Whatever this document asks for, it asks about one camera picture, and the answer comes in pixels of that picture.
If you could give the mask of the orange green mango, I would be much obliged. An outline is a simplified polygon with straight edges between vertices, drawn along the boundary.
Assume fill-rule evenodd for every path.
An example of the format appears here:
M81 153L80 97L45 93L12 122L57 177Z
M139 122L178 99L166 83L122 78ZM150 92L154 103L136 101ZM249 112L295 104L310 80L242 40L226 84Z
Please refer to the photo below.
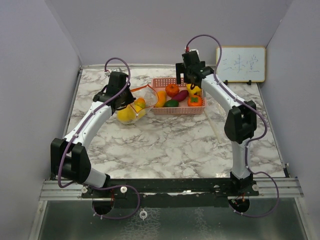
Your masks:
M158 91L157 92L158 101L154 105L155 108L162 108L164 107L166 101L167 101L167 93L165 91Z

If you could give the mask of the clear bag red zipper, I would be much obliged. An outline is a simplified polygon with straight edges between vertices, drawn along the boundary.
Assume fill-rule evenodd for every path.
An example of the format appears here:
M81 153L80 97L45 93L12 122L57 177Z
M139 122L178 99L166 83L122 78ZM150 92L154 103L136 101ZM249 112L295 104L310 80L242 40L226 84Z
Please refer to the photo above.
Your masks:
M158 102L158 94L150 84L130 90L135 98L133 103L118 110L116 117L122 124L134 124L144 117Z

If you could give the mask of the clear bag white zipper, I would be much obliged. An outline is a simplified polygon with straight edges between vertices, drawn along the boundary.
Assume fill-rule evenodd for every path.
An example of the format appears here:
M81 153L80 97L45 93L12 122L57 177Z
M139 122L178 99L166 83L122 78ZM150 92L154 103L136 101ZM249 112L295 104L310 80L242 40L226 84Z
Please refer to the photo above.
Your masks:
M203 111L218 143L229 143L224 130L227 114L222 106L212 97L206 97L206 106Z

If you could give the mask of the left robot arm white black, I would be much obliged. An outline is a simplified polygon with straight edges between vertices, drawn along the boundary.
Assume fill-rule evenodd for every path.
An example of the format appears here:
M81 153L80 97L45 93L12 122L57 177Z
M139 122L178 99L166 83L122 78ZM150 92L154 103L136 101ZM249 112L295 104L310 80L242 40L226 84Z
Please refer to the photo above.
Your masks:
M109 175L94 169L87 150L102 125L119 109L133 103L135 98L130 91L130 75L112 71L108 84L94 95L91 106L84 117L62 139L55 138L50 144L51 173L72 183L93 186L97 196L106 197L111 190Z

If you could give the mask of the yellow orange peach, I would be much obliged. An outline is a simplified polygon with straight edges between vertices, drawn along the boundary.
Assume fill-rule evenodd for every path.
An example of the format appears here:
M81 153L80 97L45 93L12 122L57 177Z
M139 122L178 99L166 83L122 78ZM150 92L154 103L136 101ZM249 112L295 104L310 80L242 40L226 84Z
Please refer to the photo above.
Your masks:
M144 98L139 97L134 102L135 111L139 113L146 108L146 101Z

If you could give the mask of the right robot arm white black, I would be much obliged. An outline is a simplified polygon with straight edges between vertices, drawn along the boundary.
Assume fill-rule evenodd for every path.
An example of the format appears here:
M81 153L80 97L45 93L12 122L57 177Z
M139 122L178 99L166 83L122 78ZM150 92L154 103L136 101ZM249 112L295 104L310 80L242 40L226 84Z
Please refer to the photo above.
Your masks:
M180 83L183 74L185 83L191 84L192 89L197 86L211 95L227 114L224 132L231 141L233 158L229 189L234 195L240 196L247 191L247 183L253 179L248 170L245 144L253 138L257 129L257 115L252 111L256 109L256 104L238 97L218 78L213 68L199 59L197 51L183 53L182 60L175 65L176 81Z

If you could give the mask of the yellow orange fruit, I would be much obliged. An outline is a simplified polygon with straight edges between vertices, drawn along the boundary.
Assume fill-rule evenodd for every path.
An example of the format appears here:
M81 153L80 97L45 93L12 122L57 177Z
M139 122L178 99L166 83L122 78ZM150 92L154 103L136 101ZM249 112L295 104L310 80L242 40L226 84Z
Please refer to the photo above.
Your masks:
M130 123L136 119L136 111L129 104L126 108L117 111L117 119L122 123Z

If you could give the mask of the yellow bell pepper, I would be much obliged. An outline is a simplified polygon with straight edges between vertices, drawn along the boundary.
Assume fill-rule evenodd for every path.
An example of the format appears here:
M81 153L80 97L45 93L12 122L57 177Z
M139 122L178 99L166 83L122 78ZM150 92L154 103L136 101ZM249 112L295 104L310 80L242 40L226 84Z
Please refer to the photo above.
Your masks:
M191 89L191 86L192 85L190 83L186 85L186 89L188 91L189 96L190 97L193 95L201 96L202 89L198 86L195 86L193 89Z

